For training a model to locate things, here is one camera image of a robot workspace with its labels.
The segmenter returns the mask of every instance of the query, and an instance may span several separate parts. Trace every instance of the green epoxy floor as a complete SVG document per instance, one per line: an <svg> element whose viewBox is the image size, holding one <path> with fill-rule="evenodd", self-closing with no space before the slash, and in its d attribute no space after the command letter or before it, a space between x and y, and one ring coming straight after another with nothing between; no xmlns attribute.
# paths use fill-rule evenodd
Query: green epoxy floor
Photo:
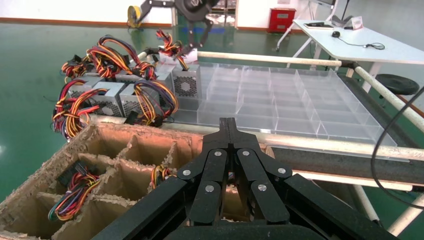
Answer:
<svg viewBox="0 0 424 240"><path fill-rule="evenodd" d="M161 44L156 29L130 31L124 28L101 28L59 25L23 25L0 23L0 201L22 184L44 161L49 159L66 141L50 129L54 102L64 84L60 75L62 64L74 54L83 56L86 49L95 45L106 34L131 43L141 52L146 47ZM174 39L187 43L183 27L165 29ZM202 51L227 52L291 57L306 41L301 34L292 34L280 46L273 48L280 34L238 31L226 28L224 33L211 33ZM311 58L313 49L307 48L299 56ZM322 53L322 59L328 55ZM202 62L229 63L254 66L285 67L284 64L249 62L227 59L206 59ZM292 64L292 68L306 68ZM395 112L391 106L388 111ZM401 123L416 140L422 134L403 119ZM365 188L385 227L396 219L406 207L383 195L379 189ZM424 226L420 216L405 230L402 240L418 239Z"/></svg>

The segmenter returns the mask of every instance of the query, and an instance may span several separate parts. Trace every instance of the black power cord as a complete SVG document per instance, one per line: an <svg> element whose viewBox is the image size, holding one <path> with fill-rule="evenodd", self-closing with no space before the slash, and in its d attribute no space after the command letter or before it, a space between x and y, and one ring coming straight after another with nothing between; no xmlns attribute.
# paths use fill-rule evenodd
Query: black power cord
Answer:
<svg viewBox="0 0 424 240"><path fill-rule="evenodd" d="M398 198L397 196L393 195L392 193L390 193L387 189L385 189L383 187L383 185L380 183L379 179L377 178L377 173L376 173L376 156L377 156L377 151L380 147L380 145L383 142L384 137L386 136L387 132L389 131L389 128L400 118L400 116L405 112L405 110L410 107L412 105L412 103L424 92L424 86L415 94L415 96L413 96L411 98L411 100L409 100L405 106L402 107L402 109L400 109L400 111L390 120L390 122L388 123L388 125L384 128L383 133L381 134L380 138L378 139L377 143L375 144L375 148L374 151L372 152L372 157L371 157L371 173L372 173L372 178L374 179L375 183L378 185L378 187L389 197L408 205L409 207L413 207L416 209L421 209L424 210L424 206L418 206L412 203L409 203L407 201L404 201L400 198Z"/></svg>
<svg viewBox="0 0 424 240"><path fill-rule="evenodd" d="M365 45L359 45L359 44L352 44L352 43L346 42L345 40L341 39L340 37L337 37L337 39L339 39L343 43L350 45L350 46L358 46L358 47L363 47L363 48L372 47L372 48L375 48L377 50L384 50L386 48L382 43L379 43L379 42L373 42L373 43L368 43L368 44L365 44Z"/></svg>

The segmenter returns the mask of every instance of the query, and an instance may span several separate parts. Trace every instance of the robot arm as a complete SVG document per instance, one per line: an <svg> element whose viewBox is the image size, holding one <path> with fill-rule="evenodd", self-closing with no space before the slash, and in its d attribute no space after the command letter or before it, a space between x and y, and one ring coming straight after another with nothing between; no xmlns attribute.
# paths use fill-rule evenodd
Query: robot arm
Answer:
<svg viewBox="0 0 424 240"><path fill-rule="evenodd" d="M149 14L152 7L160 8L176 8L176 10L185 17L188 21L188 46L185 46L181 54L188 54L194 48L202 48L208 39L209 31L214 24L206 18L206 15L212 11L219 0L175 0L175 1L160 1L160 0L145 0L140 8L140 17L136 20L140 23ZM194 23L204 22L206 29L200 38L200 42L195 42Z"/></svg>

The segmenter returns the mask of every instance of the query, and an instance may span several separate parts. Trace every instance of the colorful wire bundle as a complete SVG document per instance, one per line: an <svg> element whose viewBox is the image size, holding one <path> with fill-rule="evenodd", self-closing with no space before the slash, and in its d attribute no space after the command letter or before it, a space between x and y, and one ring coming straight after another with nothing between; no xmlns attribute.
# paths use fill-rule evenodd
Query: colorful wire bundle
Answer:
<svg viewBox="0 0 424 240"><path fill-rule="evenodd" d="M131 70L130 67L123 68L129 74L135 74L147 80L156 80L157 76L155 74L155 65L148 63L147 61L141 61L137 56L137 52L133 46L122 41L120 39L114 38L111 35L105 35L98 40L97 45L99 47L104 47L106 43L114 43L123 48L129 56L134 60L135 67Z"/></svg>
<svg viewBox="0 0 424 240"><path fill-rule="evenodd" d="M189 67L184 62L184 55L180 54L180 52L183 50L183 43L181 41L176 41L173 43L172 35L169 33L165 34L161 29L156 31L156 36L163 40L163 48L159 48L159 52L165 54L168 57L177 56L176 59L178 59L182 70L189 70Z"/></svg>
<svg viewBox="0 0 424 240"><path fill-rule="evenodd" d="M84 84L86 81L84 80L80 80L80 79L75 79L72 80L68 83L66 83L63 87L62 90L60 90L60 94L59 97L57 99L55 108L53 110L53 115L52 115L52 122L53 122L53 130L56 133L59 133L62 129L62 124L64 124L64 114L67 113L67 110L70 108L69 104L72 104L73 102L75 102L75 98L68 98L66 99L68 90L71 86L73 85L82 85Z"/></svg>
<svg viewBox="0 0 424 240"><path fill-rule="evenodd" d="M50 209L48 219L67 221L77 214L88 194L99 184L99 176L87 171L86 175L80 172L72 176L66 194Z"/></svg>
<svg viewBox="0 0 424 240"><path fill-rule="evenodd" d="M150 88L157 92L169 108L166 110L162 109L161 105L156 102L143 88ZM157 119L164 120L178 110L179 104L175 95L166 86L157 81L136 81L134 83L134 92L143 113L141 119L141 123L143 125L150 126L154 124ZM159 109L160 114L156 113L155 107Z"/></svg>
<svg viewBox="0 0 424 240"><path fill-rule="evenodd" d="M67 83L67 79L74 79L77 77L81 77L84 73L86 73L90 67L90 59L85 56L84 58L80 58L77 55L74 55L72 60L65 62L62 65L62 72L65 73L65 84Z"/></svg>
<svg viewBox="0 0 424 240"><path fill-rule="evenodd" d="M69 111L64 113L64 124L62 124L62 135L67 138L75 137L90 122L90 113L100 109L99 105L82 108L83 103L94 95L105 94L108 90L104 88L92 89L81 94L70 107Z"/></svg>
<svg viewBox="0 0 424 240"><path fill-rule="evenodd" d="M175 175L171 174L169 168L165 167L162 164L156 166L150 174L151 187L155 189L159 184L169 178L169 176L175 177Z"/></svg>

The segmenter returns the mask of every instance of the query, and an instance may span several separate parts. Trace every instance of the transparent tray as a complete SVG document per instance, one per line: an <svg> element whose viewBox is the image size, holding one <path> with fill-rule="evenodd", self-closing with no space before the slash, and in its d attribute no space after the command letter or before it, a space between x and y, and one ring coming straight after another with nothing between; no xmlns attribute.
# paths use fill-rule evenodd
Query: transparent tray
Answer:
<svg viewBox="0 0 424 240"><path fill-rule="evenodd" d="M177 123L374 144L383 128L330 71L200 63L202 99L179 98ZM384 145L396 146L387 135Z"/></svg>

